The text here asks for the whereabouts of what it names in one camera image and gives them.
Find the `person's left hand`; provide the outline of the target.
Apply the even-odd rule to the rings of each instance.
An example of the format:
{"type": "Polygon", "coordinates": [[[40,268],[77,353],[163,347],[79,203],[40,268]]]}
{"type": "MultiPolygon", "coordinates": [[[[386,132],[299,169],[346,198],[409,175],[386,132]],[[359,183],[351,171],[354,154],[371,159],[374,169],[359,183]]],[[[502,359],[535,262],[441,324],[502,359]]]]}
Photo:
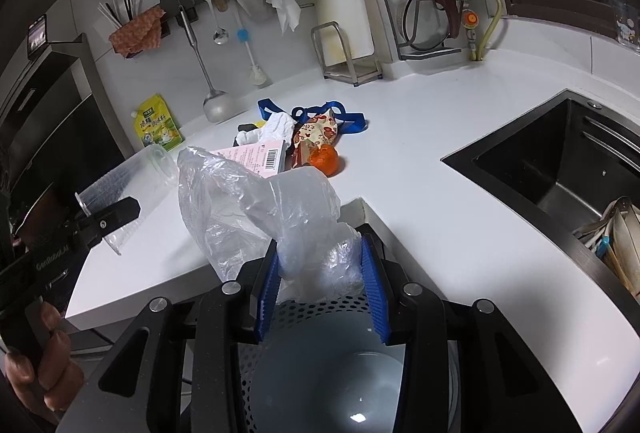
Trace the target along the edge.
{"type": "Polygon", "coordinates": [[[70,337],[58,325],[62,317],[49,303],[40,306],[40,320],[50,332],[39,367],[22,354],[6,355],[6,377],[22,404],[52,424],[66,411],[85,383],[81,367],[70,358],[70,337]]]}

